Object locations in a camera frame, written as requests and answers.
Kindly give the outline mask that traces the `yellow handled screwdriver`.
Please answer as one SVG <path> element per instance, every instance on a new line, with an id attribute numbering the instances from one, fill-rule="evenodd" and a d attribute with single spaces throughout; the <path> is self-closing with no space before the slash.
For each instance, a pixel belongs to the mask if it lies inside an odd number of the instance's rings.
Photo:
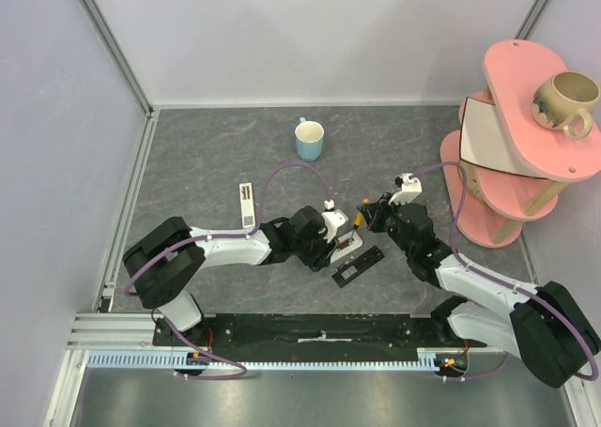
<path id="1" fill-rule="evenodd" d="M 368 203 L 369 203 L 369 199 L 363 198 L 362 202 L 357 207 L 357 214 L 355 216 L 355 219 L 352 224 L 352 229 L 351 229 L 351 238 L 353 238 L 355 236 L 356 232 L 359 230 L 359 228 L 361 227 L 361 225 L 363 223 L 364 217 L 362 214 L 362 207 Z"/>

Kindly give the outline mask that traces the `white remote with QR label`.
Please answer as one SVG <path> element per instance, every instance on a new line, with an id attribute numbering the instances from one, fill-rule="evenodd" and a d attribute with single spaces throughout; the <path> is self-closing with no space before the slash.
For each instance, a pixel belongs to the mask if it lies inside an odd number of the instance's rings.
<path id="1" fill-rule="evenodd" d="M 239 184 L 239 203 L 242 227 L 245 229 L 255 227 L 254 193 L 251 183 Z"/>

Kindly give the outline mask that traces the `white remote control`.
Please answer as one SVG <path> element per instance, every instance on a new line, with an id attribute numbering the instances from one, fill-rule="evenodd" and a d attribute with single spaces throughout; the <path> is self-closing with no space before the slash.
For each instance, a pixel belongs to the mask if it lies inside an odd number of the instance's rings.
<path id="1" fill-rule="evenodd" d="M 331 263 L 335 263 L 344 257 L 352 254 L 357 249 L 360 249 L 363 245 L 363 241 L 358 233 L 350 231 L 338 238 L 337 247 L 334 249 L 331 255 Z"/>

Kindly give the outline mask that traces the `black remote control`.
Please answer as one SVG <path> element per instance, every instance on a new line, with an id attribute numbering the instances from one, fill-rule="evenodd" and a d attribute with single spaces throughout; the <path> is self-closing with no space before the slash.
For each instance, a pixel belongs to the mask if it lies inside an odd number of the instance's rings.
<path id="1" fill-rule="evenodd" d="M 378 246 L 373 246 L 351 262 L 339 266 L 331 277 L 339 288 L 344 288 L 384 257 L 385 255 L 381 249 Z"/>

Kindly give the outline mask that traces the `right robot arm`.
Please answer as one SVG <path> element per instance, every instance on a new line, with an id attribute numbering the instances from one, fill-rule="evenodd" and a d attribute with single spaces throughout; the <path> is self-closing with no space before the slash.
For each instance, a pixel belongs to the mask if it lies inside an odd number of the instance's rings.
<path id="1" fill-rule="evenodd" d="M 519 358 L 552 388 L 572 377 L 598 378 L 600 338 L 564 286 L 520 282 L 472 262 L 436 236 L 424 206 L 393 205 L 390 197 L 360 206 L 368 229 L 393 241 L 418 280 L 456 295 L 430 322 L 436 343 L 485 343 Z"/>

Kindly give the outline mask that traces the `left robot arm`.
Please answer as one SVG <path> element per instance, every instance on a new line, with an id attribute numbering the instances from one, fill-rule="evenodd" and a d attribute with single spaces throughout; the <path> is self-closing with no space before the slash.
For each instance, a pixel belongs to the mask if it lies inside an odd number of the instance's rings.
<path id="1" fill-rule="evenodd" d="M 144 308 L 170 321 L 179 340 L 196 345 L 205 338 L 206 323 L 186 286 L 199 269 L 270 266 L 297 257 L 318 271 L 330 264 L 338 230 L 346 223 L 338 209 L 319 212 L 311 206 L 253 230 L 204 230 L 171 217 L 125 252 L 123 264 L 131 278 L 125 291 L 134 289 Z"/>

